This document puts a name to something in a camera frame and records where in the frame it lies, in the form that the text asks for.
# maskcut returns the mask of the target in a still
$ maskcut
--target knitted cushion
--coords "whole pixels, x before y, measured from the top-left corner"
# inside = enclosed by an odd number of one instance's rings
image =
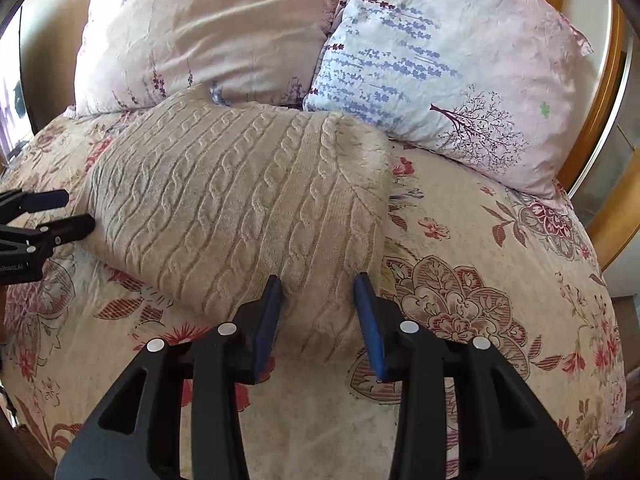
[[[362,271],[377,283],[390,176],[373,126],[217,106],[198,86],[110,145],[76,213],[96,219],[85,248],[211,324],[279,275],[279,344],[324,359],[362,344],[351,287]]]

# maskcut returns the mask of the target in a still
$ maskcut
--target green clover print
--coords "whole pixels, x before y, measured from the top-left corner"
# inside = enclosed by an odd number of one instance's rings
[[[540,113],[545,117],[545,119],[549,118],[549,115],[551,115],[551,106],[549,103],[542,102],[540,104]]]

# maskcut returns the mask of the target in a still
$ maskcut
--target metal screw head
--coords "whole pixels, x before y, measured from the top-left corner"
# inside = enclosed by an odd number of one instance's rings
[[[236,330],[238,330],[238,327],[233,323],[223,323],[218,327],[218,333],[220,335],[232,335],[236,333]]]
[[[478,350],[488,350],[491,346],[491,341],[481,335],[475,337],[473,343]]]
[[[159,352],[164,348],[164,341],[162,339],[152,339],[146,344],[146,349],[150,352]]]
[[[400,330],[405,334],[415,334],[420,330],[420,327],[415,321],[403,321],[400,323]]]

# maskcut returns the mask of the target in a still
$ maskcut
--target bedspread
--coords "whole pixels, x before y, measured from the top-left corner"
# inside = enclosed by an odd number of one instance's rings
[[[64,187],[70,213],[88,170],[142,112],[55,119],[12,164],[2,190]],[[438,336],[484,335],[548,409],[585,465],[616,433],[625,405],[620,336],[593,247],[568,201],[561,212],[425,150],[392,143],[381,295]],[[211,322],[75,245],[41,282],[11,286],[1,379],[22,421],[57,460],[149,339],[170,344]],[[447,472],[457,472],[453,385]],[[376,382],[364,352],[325,364],[276,350],[257,386],[236,386],[252,478],[388,476],[399,384]],[[190,476],[191,381],[182,405]]]

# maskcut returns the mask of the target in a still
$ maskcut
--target pink pillowcase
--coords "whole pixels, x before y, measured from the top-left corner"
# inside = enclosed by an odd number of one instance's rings
[[[346,0],[91,0],[79,115],[150,107],[210,82],[220,103],[302,105]]]

